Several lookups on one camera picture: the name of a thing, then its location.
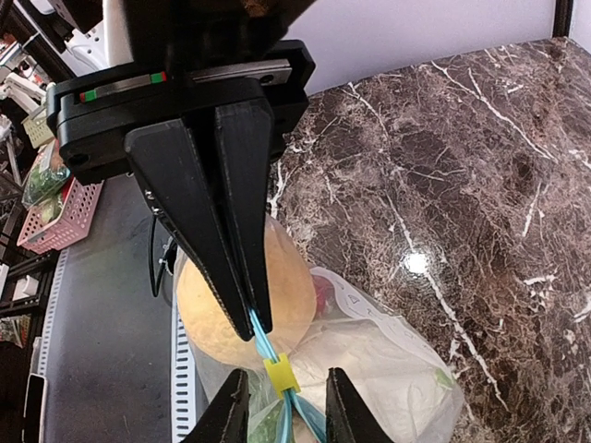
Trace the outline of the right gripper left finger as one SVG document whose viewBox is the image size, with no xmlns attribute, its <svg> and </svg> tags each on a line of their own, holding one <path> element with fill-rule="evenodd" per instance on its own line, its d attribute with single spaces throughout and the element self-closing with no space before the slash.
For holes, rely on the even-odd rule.
<svg viewBox="0 0 591 443">
<path fill-rule="evenodd" d="M 247 372 L 235 369 L 224 381 L 196 426 L 181 442 L 247 442 L 248 402 Z"/>
</svg>

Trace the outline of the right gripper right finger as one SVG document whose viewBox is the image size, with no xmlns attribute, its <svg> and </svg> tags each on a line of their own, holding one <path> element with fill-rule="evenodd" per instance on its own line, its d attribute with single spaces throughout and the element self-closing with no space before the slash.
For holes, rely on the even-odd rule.
<svg viewBox="0 0 591 443">
<path fill-rule="evenodd" d="M 392 443 L 342 368 L 331 368 L 326 384 L 328 442 Z"/>
</svg>

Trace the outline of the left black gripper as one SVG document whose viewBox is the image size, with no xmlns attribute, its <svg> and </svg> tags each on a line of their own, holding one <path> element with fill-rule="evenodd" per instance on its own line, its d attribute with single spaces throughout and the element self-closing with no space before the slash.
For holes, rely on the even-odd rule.
<svg viewBox="0 0 591 443">
<path fill-rule="evenodd" d="M 159 66 L 131 63 L 48 91 L 46 123 L 69 171 L 89 185 L 132 168 L 151 195 L 149 204 L 244 341 L 254 335 L 252 315 L 263 331 L 272 331 L 264 245 L 270 159 L 283 156 L 284 135 L 308 107 L 305 87 L 315 68 L 306 45 L 289 40 L 278 42 L 259 61 L 181 78 Z M 267 100 L 250 100 L 259 96 Z M 177 119 L 195 122 L 217 106 L 223 223 L 230 249 L 194 139 Z"/>
</svg>

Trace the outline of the green cucumber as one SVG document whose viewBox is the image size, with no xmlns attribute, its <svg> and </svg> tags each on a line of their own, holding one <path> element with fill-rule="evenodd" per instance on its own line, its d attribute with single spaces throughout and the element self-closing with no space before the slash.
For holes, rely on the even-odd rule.
<svg viewBox="0 0 591 443">
<path fill-rule="evenodd" d="M 275 401 L 248 422 L 248 443 L 292 442 L 293 433 L 287 432 L 284 401 Z"/>
</svg>

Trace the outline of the white cauliflower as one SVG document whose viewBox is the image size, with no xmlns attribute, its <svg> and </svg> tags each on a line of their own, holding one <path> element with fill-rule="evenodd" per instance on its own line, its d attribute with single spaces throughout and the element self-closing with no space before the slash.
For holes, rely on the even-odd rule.
<svg viewBox="0 0 591 443">
<path fill-rule="evenodd" d="M 368 320 L 321 321 L 289 356 L 302 396 L 324 410 L 326 379 L 342 368 L 395 442 L 448 442 L 464 404 L 451 370 L 416 332 L 392 336 Z"/>
</svg>

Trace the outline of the clear zip top bag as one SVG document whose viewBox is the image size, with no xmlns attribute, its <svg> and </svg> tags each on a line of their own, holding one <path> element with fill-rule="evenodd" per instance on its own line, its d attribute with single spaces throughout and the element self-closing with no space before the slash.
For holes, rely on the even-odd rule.
<svg viewBox="0 0 591 443">
<path fill-rule="evenodd" d="M 282 225 L 265 224 L 275 352 L 285 355 L 301 407 L 322 423 L 326 379 L 341 368 L 385 434 L 396 442 L 447 442 L 464 404 L 451 370 L 405 321 L 336 273 L 310 267 Z M 254 341 L 242 341 L 186 254 L 175 263 L 175 295 L 208 400 L 235 369 L 247 372 L 248 440 L 274 442 L 283 403 Z"/>
</svg>

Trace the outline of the orange fruit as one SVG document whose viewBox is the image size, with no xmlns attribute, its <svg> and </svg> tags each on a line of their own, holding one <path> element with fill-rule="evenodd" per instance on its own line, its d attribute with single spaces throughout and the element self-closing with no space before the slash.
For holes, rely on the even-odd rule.
<svg viewBox="0 0 591 443">
<path fill-rule="evenodd" d="M 213 360 L 258 369 L 253 332 L 262 326 L 278 353 L 290 353 L 316 314 L 307 263 L 283 228 L 263 210 L 228 225 L 215 208 L 165 213 L 178 243 L 175 292 L 189 341 Z"/>
</svg>

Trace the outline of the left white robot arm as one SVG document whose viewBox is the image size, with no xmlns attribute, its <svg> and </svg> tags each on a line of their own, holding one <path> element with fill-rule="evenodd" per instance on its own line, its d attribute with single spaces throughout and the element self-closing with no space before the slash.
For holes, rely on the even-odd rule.
<svg viewBox="0 0 591 443">
<path fill-rule="evenodd" d="M 272 330 L 271 165 L 315 64 L 287 38 L 307 1 L 5 1 L 54 81 L 47 124 L 84 185 L 133 174 L 244 341 Z"/>
</svg>

